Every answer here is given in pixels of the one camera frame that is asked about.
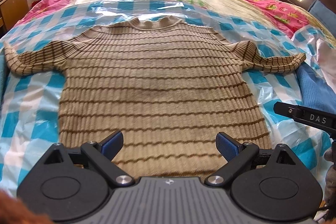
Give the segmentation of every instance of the brown furry object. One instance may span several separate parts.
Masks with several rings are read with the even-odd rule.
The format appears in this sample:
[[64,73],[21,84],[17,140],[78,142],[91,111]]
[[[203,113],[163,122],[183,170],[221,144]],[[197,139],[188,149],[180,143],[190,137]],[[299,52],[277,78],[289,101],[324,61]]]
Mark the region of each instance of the brown furry object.
[[22,201],[9,197],[0,191],[1,224],[54,224],[47,216],[30,212]]

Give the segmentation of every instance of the blue and white checkered tablecloth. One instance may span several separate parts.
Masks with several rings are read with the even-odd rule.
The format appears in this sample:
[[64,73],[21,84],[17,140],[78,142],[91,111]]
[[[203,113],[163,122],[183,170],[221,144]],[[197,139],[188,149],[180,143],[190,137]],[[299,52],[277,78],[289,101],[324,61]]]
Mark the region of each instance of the blue and white checkered tablecloth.
[[[0,40],[0,47],[8,41],[18,52],[38,50],[52,40],[69,39],[97,24],[106,25],[132,17],[156,20],[164,15],[184,18],[190,24],[213,27],[231,42],[254,40],[265,57],[291,55],[310,49],[309,40],[302,33],[295,36],[300,37],[298,47],[297,42],[291,41],[283,32],[256,21],[247,22],[198,6],[163,0],[101,1],[71,6],[14,27]],[[309,28],[308,32],[323,37],[315,28]],[[278,101],[300,104],[295,73],[281,75],[249,70],[243,73],[243,78],[265,115],[273,144],[287,143],[323,185],[330,166],[322,160],[324,151],[331,144],[329,136],[273,112],[273,105]],[[26,77],[10,73],[6,79],[0,117],[0,187],[12,195],[16,194],[18,184],[41,155],[58,140],[58,102],[64,82],[64,77],[55,71]]]

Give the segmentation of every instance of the wooden cabinet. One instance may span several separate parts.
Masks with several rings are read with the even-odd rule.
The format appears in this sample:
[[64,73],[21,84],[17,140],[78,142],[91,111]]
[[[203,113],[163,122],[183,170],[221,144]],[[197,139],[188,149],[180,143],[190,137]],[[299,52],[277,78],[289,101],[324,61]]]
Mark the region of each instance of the wooden cabinet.
[[0,2],[0,27],[3,33],[8,32],[20,19],[28,13],[27,0],[3,0]]

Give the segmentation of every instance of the striped sweater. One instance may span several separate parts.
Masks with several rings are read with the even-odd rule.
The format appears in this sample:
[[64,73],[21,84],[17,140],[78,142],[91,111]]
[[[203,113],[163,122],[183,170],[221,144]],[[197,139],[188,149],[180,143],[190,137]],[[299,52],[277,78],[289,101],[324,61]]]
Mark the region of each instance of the striped sweater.
[[61,71],[60,141],[99,142],[119,129],[124,147],[114,162],[135,177],[209,175],[225,163],[214,144],[219,131],[270,148],[241,73],[290,72],[305,59],[263,58],[253,42],[232,44],[175,17],[94,26],[35,52],[6,44],[5,56],[18,75]]

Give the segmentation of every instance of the gray glove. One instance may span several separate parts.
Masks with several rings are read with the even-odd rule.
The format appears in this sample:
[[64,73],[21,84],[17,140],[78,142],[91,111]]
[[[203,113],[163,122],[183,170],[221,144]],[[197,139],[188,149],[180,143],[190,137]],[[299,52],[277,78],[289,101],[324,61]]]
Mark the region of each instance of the gray glove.
[[[329,148],[324,153],[324,159],[327,161],[333,161],[333,154],[331,148]],[[336,194],[336,169],[332,165],[327,171],[327,175],[325,176],[325,190],[324,190],[324,201],[328,204],[331,197]]]

